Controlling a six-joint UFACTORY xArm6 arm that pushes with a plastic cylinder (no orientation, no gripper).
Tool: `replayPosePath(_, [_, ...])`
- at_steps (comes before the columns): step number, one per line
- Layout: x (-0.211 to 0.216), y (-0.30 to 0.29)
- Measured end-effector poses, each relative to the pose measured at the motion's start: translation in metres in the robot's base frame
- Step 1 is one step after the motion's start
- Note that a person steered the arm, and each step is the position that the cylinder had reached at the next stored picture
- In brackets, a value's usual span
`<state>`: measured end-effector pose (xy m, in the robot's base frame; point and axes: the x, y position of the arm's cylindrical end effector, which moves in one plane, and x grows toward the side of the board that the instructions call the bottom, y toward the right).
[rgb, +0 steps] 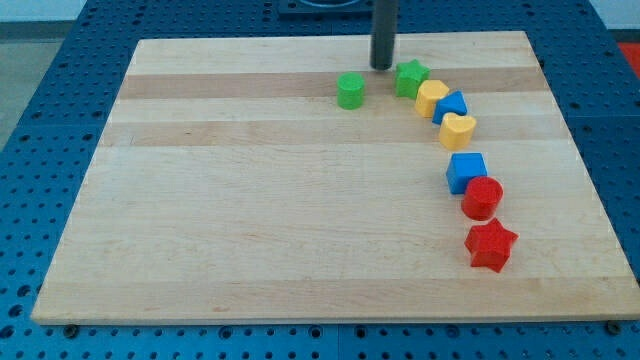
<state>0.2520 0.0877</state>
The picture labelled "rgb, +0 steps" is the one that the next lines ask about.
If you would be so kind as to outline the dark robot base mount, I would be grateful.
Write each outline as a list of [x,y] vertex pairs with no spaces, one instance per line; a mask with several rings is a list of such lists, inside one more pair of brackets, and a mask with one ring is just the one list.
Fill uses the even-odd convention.
[[370,14],[373,0],[276,0],[281,18]]

